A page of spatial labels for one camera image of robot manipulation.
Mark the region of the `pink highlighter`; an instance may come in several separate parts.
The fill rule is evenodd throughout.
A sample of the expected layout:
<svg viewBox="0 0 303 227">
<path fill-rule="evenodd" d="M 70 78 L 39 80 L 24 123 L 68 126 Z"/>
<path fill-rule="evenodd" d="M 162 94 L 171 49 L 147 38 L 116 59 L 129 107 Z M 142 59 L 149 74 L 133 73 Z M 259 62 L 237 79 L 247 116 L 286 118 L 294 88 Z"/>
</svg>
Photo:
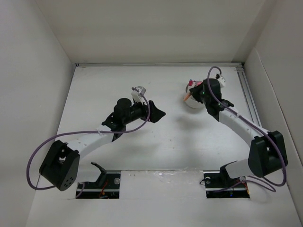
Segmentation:
<svg viewBox="0 0 303 227">
<path fill-rule="evenodd" d="M 200 84 L 202 84 L 202 81 L 196 81 L 195 82 L 195 87 L 199 86 Z"/>
</svg>

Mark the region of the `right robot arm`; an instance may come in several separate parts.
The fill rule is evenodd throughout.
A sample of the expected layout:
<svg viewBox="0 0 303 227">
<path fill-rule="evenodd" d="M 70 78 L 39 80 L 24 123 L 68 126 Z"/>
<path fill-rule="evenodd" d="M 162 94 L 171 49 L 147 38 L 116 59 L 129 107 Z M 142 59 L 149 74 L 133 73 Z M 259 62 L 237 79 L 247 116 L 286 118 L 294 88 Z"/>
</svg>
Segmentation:
<svg viewBox="0 0 303 227">
<path fill-rule="evenodd" d="M 268 131 L 245 118 L 230 101 L 223 99 L 221 85 L 216 79 L 205 79 L 189 89 L 197 102 L 218 122 L 229 127 L 249 146 L 247 159 L 228 163 L 220 168 L 219 181 L 230 186 L 236 178 L 255 176 L 281 187 L 286 184 L 288 164 L 283 135 Z"/>
</svg>

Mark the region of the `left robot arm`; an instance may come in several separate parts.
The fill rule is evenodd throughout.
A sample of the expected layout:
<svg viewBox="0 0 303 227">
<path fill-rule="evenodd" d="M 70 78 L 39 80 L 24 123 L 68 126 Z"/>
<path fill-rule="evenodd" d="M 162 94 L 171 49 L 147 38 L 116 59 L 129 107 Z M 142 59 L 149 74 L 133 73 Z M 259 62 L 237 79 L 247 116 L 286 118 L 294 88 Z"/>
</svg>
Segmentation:
<svg viewBox="0 0 303 227">
<path fill-rule="evenodd" d="M 158 109 L 152 100 L 148 104 L 121 98 L 113 112 L 101 123 L 110 129 L 109 133 L 98 130 L 86 132 L 84 136 L 70 142 L 57 140 L 46 154 L 39 173 L 55 188 L 67 190 L 77 179 L 80 159 L 92 151 L 114 142 L 126 132 L 126 125 L 138 119 L 158 122 L 166 113 Z"/>
</svg>

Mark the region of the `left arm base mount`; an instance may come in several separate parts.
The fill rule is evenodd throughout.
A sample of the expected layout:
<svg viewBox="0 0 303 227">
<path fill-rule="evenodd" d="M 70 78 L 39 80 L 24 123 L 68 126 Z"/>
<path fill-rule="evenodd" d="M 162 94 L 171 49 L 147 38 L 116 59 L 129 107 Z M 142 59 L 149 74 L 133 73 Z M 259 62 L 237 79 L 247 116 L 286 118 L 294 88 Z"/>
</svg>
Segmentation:
<svg viewBox="0 0 303 227">
<path fill-rule="evenodd" d="M 78 173 L 76 199 L 119 199 L 121 171 L 107 171 L 99 164 L 91 163 L 95 168 L 81 170 Z"/>
</svg>

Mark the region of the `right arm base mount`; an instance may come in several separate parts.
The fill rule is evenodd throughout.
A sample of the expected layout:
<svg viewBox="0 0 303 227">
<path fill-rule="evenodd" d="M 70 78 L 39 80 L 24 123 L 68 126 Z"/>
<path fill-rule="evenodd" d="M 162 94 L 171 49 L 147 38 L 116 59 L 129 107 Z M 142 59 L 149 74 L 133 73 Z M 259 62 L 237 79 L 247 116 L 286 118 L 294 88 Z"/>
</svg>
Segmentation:
<svg viewBox="0 0 303 227">
<path fill-rule="evenodd" d="M 239 178 L 225 177 L 220 171 L 204 171 L 200 185 L 205 187 L 208 199 L 250 198 L 248 187 Z"/>
</svg>

